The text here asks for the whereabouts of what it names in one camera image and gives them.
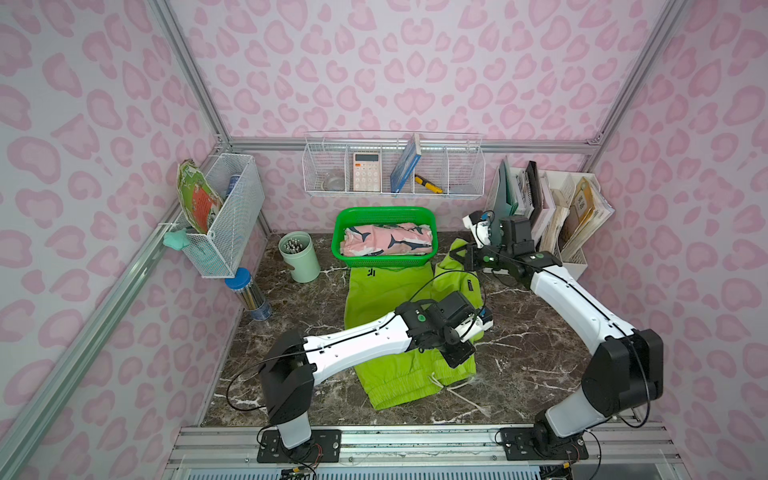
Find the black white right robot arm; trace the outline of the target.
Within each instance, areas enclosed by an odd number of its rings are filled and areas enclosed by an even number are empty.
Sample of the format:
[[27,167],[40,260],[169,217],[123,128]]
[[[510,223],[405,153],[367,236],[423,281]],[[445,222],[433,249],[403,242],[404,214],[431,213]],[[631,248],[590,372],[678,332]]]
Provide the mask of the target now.
[[546,301],[591,355],[575,392],[538,415],[534,429],[541,441],[578,436],[625,410],[649,409],[662,397],[660,335],[622,320],[587,292],[556,255],[537,250],[527,217],[497,220],[486,210],[462,222],[473,237],[459,258],[465,269],[506,271]]

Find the lime green garment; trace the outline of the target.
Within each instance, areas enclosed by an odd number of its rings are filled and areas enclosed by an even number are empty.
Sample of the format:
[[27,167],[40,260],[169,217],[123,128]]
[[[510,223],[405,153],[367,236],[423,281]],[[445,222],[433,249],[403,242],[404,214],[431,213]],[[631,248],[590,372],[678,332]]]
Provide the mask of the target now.
[[[445,257],[439,264],[405,268],[353,268],[344,325],[347,329],[377,320],[411,299],[444,299],[461,292],[474,307],[483,304],[479,280],[461,263]],[[416,401],[476,374],[473,357],[453,369],[437,350],[412,350],[373,359],[355,367],[372,406],[384,410]]]

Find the pink shark print shorts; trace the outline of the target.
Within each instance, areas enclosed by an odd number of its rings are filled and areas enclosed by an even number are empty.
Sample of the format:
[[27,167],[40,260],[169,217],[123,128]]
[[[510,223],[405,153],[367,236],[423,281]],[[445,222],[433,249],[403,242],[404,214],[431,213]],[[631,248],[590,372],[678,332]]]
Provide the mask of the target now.
[[432,250],[431,227],[415,223],[349,227],[340,242],[344,257],[421,256]]

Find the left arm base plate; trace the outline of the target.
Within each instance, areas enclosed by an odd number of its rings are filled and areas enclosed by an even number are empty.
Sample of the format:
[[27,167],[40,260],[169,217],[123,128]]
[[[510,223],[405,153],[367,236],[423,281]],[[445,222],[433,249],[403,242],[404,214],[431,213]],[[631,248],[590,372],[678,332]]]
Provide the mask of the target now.
[[277,463],[337,463],[340,458],[342,431],[338,429],[313,429],[309,440],[288,449],[284,446],[277,429],[261,433],[257,462]]

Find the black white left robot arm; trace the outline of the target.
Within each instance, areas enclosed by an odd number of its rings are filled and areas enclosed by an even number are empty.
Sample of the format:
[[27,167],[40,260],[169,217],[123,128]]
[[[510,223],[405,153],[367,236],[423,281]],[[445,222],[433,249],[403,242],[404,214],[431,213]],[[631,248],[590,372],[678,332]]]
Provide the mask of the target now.
[[380,357],[437,350],[453,369],[474,353],[471,339],[493,326],[485,307],[460,292],[440,301],[416,300],[367,324],[324,336],[288,331],[258,367],[269,424],[292,450],[312,437],[308,411],[314,388],[329,377]]

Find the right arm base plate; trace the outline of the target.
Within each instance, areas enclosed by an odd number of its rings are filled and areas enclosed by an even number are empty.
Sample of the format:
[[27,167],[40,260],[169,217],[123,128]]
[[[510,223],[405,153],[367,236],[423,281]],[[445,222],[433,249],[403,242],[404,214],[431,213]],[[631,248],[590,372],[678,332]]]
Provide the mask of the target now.
[[497,431],[494,442],[504,449],[508,461],[580,461],[589,453],[581,435],[565,438],[550,433],[542,424],[506,427]]

